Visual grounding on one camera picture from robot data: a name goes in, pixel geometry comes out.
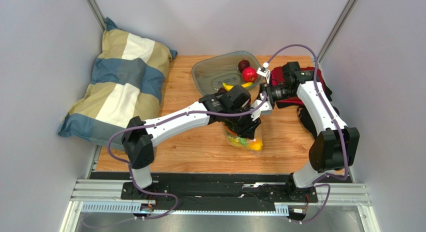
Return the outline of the orange toy pineapple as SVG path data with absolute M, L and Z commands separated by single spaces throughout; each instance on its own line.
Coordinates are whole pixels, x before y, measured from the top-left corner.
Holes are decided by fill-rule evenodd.
M 226 136 L 226 138 L 234 143 L 240 142 L 240 137 L 233 132 L 225 123 L 222 124 L 223 133 Z

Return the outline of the green cucumber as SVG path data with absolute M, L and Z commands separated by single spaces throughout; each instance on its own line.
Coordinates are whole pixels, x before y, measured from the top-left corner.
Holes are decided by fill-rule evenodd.
M 247 147 L 251 142 L 252 140 L 248 138 L 235 137 L 233 139 L 233 144 L 236 147 Z

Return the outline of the yellow orange mango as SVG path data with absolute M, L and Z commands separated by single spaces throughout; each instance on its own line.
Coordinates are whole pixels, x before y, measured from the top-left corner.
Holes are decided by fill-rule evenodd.
M 252 140 L 248 145 L 247 148 L 250 151 L 259 152 L 263 149 L 263 141 L 261 139 Z

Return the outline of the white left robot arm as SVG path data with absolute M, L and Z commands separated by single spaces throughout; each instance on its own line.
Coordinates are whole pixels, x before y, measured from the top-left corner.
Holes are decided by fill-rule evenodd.
M 130 178 L 140 189 L 150 186 L 155 148 L 173 136 L 213 123 L 225 123 L 238 137 L 254 139 L 261 115 L 271 111 L 266 92 L 252 102 L 251 94 L 236 85 L 230 91 L 206 94 L 190 106 L 162 117 L 145 121 L 134 117 L 121 138 L 129 158 Z

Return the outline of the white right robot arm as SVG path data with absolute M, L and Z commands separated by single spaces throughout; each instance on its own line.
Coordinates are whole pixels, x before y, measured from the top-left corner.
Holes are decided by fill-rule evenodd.
M 260 85 L 267 101 L 273 107 L 276 102 L 299 98 L 309 113 L 316 131 L 316 138 L 309 149 L 309 162 L 292 175 L 294 186 L 300 189 L 313 187 L 324 177 L 338 176 L 334 171 L 344 170 L 341 180 L 346 180 L 349 168 L 355 161 L 360 133 L 348 127 L 328 100 L 318 68 L 301 70 L 295 63 L 288 63 L 283 72 L 283 83 L 271 85 L 268 63 L 258 70 L 266 73 L 266 82 Z

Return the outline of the clear zip top bag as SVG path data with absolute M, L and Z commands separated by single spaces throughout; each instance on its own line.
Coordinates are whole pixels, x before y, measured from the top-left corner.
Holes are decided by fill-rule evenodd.
M 264 147 L 260 117 L 253 120 L 252 114 L 226 117 L 221 123 L 227 142 L 254 155 L 261 153 Z

